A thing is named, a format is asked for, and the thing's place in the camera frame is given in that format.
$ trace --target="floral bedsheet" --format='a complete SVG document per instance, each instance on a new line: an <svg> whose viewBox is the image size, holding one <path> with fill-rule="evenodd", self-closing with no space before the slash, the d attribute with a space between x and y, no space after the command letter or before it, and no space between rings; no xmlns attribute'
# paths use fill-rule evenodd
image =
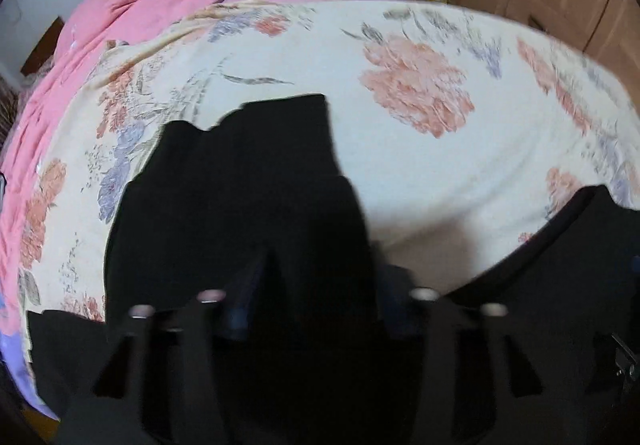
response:
<svg viewBox="0 0 640 445"><path fill-rule="evenodd" d="M515 250L583 185L640 205L640 121L622 85L497 17L398 0L214 5L108 47L40 162L15 249L25 350L28 310L103 320L110 224L162 126L210 128L244 102L325 94L370 238L441 293Z"/></svg>

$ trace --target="black garment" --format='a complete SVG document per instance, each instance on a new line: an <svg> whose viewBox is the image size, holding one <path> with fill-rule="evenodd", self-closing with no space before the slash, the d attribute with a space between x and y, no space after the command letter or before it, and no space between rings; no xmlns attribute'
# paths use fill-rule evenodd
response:
<svg viewBox="0 0 640 445"><path fill-rule="evenodd" d="M486 302L508 307L517 322L508 338L511 390L552 399L574 443L595 438L620 391L599 375L609 360L604 339L616 332L640 350L638 234L640 213L616 206L605 187L583 189L529 243L450 295L470 313ZM107 326L132 304L171 309L203 289L227 288L237 299L243 285L254 287L234 282L247 266L262 266L271 282L253 323L241 309L216 328L214 351L235 438L407 443L417 390L429 388L419 381L422 342L410 338L414 324L402 326L410 309L402 314L393 299L389 309L380 293L381 313L395 313L387 328L407 340L393 343L374 324L374 266L353 191L331 156L320 97L250 104L206 133L167 126L114 221ZM30 321L43 393L53 389L39 362L60 369L59 356L45 352L48 317ZM495 424L494 380L482 331L460 332L454 422L443 422L457 439ZM168 417L158 413L156 423Z"/></svg>

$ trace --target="pink blanket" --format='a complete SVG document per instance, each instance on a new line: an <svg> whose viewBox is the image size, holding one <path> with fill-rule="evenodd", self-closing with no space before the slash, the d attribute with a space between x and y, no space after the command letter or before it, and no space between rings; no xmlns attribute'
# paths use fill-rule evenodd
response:
<svg viewBox="0 0 640 445"><path fill-rule="evenodd" d="M0 216L0 289L4 301L0 302L0 332L4 335L20 329L20 238L36 167L66 106L103 53L105 40L130 44L149 40L185 15L221 1L85 0L68 21L70 27L60 39L55 66L26 105L0 168L8 181Z"/></svg>

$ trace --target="white floral blanket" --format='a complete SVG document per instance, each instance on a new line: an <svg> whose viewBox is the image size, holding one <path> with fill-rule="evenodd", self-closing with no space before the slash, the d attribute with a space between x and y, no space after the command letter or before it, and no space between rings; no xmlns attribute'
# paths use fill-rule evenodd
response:
<svg viewBox="0 0 640 445"><path fill-rule="evenodd" d="M69 105L28 206L23 310L102 320L110 223L163 124L209 128L244 102L307 92L328 99L370 238L442 293L515 250L583 185L639 205L630 99L564 44L437 4L215 5L153 41L112 43Z"/></svg>

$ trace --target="bed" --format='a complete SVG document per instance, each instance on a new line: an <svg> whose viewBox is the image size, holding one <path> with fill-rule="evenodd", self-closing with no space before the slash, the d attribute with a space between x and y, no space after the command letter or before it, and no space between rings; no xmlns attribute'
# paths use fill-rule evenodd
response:
<svg viewBox="0 0 640 445"><path fill-rule="evenodd" d="M583 54L441 4L308 1L87 0L68 21L1 167L1 349L44 414L25 313L104 319L110 223L168 121L209 128L244 102L324 94L370 238L443 294L582 186L640 205L640 120Z"/></svg>

